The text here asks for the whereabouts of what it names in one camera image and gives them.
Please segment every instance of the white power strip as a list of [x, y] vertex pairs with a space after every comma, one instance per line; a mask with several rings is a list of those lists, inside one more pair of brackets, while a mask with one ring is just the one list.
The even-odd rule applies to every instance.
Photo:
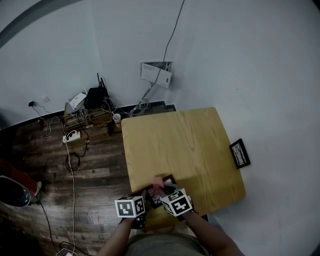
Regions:
[[81, 138], [80, 131], [73, 130], [71, 133], [69, 133], [68, 138], [66, 138], [66, 136], [63, 136], [62, 141], [63, 141], [63, 143], [73, 142], [73, 141], [78, 140], [80, 138]]

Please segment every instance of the paper cup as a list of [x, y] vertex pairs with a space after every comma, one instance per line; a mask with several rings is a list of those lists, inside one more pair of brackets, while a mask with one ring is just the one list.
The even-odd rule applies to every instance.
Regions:
[[115, 125], [117, 127], [121, 127], [121, 115], [120, 114], [114, 114], [112, 116], [113, 121], [115, 122]]

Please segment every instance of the table top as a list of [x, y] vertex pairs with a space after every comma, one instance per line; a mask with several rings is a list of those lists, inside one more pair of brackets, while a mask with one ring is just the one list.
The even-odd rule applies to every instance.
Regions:
[[[213, 107], [127, 118], [122, 134], [132, 192], [149, 186], [154, 176], [172, 174], [200, 216], [246, 195]], [[146, 225], [169, 226], [175, 219], [161, 207], [148, 213]]]

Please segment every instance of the black and white marker cube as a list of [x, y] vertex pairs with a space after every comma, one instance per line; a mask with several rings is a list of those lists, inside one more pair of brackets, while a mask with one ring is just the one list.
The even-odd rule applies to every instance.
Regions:
[[187, 211], [192, 210], [192, 205], [188, 199], [186, 191], [184, 188], [161, 198], [162, 204], [165, 210], [173, 215], [179, 216]]
[[121, 197], [114, 203], [116, 214], [120, 218], [135, 218], [146, 211], [142, 196]]

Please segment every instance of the person's arm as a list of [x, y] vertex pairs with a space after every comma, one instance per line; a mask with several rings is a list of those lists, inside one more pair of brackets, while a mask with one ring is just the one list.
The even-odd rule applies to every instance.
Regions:
[[183, 214], [200, 244], [215, 256], [243, 256], [235, 242], [194, 212]]
[[135, 218], [124, 219], [105, 242], [97, 256], [122, 256], [127, 248], [132, 223]]

